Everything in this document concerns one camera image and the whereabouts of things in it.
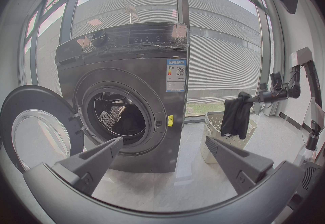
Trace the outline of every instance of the energy label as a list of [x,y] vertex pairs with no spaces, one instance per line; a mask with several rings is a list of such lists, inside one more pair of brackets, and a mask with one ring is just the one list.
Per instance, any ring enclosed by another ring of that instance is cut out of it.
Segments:
[[167,60],[166,92],[185,91],[185,59]]

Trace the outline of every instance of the plastic wrap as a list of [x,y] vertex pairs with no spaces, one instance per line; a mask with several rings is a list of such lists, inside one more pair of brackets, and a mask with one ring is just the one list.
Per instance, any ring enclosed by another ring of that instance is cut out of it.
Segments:
[[[109,27],[85,35],[83,59],[118,52],[153,50],[186,51],[189,46],[185,23],[134,23]],[[95,46],[94,40],[102,35],[103,43]]]

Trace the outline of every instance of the qr code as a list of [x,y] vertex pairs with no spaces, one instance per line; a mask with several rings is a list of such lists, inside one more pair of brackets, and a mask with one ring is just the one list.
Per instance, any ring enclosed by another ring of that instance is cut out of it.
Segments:
[[176,67],[176,76],[184,76],[185,75],[185,67]]

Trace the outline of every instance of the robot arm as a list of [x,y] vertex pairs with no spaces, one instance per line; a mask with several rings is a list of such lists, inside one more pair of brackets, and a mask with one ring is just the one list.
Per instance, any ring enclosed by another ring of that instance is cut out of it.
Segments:
[[308,47],[302,48],[290,55],[290,67],[292,68],[290,81],[283,84],[279,73],[272,73],[271,81],[273,88],[266,91],[266,84],[261,84],[261,91],[256,97],[248,99],[247,102],[276,102],[287,98],[297,99],[300,96],[300,68],[303,66],[309,82],[311,92],[311,128],[312,134],[318,136],[324,128],[324,112],[322,110],[322,99],[319,80],[313,62],[313,56]]

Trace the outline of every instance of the washing machine door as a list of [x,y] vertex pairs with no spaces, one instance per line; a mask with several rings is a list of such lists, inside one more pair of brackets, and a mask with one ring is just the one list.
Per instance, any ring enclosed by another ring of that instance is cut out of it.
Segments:
[[57,93],[36,85],[14,89],[0,114],[4,148],[20,172],[83,151],[82,124],[73,108]]

